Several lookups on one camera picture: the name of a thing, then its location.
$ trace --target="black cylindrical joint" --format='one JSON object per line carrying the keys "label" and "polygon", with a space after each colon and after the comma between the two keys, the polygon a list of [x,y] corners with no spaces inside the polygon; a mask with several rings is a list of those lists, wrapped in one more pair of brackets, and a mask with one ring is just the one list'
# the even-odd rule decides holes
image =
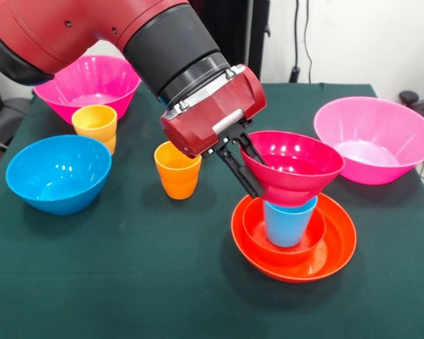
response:
{"label": "black cylindrical joint", "polygon": [[172,109],[180,100],[228,68],[230,65],[221,53],[210,54],[177,75],[163,88],[159,99],[168,109]]}
{"label": "black cylindrical joint", "polygon": [[214,71],[210,68],[219,72],[221,66],[218,65],[226,62],[219,52],[218,45],[189,4],[175,6],[158,14],[136,32],[124,48],[127,60],[165,105],[172,102],[174,97],[179,97],[174,88],[184,91],[189,84],[184,83],[184,77],[175,81],[162,96],[161,93],[196,62],[201,65],[192,70],[192,81],[201,77],[198,72],[205,72],[208,76],[213,76]]}

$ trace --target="black chair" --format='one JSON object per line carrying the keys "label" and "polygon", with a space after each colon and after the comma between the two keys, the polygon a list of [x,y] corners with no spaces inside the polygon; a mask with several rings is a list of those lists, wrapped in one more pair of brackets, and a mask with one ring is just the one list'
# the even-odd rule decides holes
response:
{"label": "black chair", "polygon": [[31,101],[26,98],[2,100],[0,96],[0,146],[7,146],[20,123],[30,111]]}

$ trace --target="dark green tablecloth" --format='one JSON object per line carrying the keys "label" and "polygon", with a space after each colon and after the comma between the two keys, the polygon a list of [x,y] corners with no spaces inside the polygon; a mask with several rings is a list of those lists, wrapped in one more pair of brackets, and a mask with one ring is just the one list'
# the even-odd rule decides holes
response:
{"label": "dark green tablecloth", "polygon": [[[368,85],[266,85],[253,129],[313,134],[324,103],[375,95]],[[0,339],[424,338],[424,188],[397,182],[326,189],[351,215],[358,248],[338,274],[290,285],[246,262],[230,217],[245,195],[217,158],[195,195],[167,198],[153,164],[162,107],[141,87],[120,121],[108,183],[82,213],[59,218],[7,188],[9,160],[73,133],[37,100],[0,165]]]}

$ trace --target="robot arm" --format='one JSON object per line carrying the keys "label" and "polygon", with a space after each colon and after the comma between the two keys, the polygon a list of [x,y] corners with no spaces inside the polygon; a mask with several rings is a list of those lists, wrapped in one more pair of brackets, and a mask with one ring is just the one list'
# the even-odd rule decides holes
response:
{"label": "robot arm", "polygon": [[113,43],[165,106],[167,137],[189,157],[217,153],[248,193],[263,194],[227,148],[239,142],[263,162],[245,133],[266,106],[261,83],[231,67],[187,0],[0,0],[0,72],[37,85],[98,40]]}

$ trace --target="light pink bowl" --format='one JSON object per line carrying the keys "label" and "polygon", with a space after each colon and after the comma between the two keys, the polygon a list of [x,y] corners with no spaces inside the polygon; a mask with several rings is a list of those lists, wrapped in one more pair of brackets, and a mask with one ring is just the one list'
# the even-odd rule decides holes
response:
{"label": "light pink bowl", "polygon": [[35,93],[68,124],[72,114],[88,105],[113,107],[121,119],[141,83],[130,63],[116,56],[84,55],[35,86]]}
{"label": "light pink bowl", "polygon": [[375,97],[346,97],[314,118],[318,137],[346,160],[341,175],[360,184],[388,184],[424,161],[424,118]]}

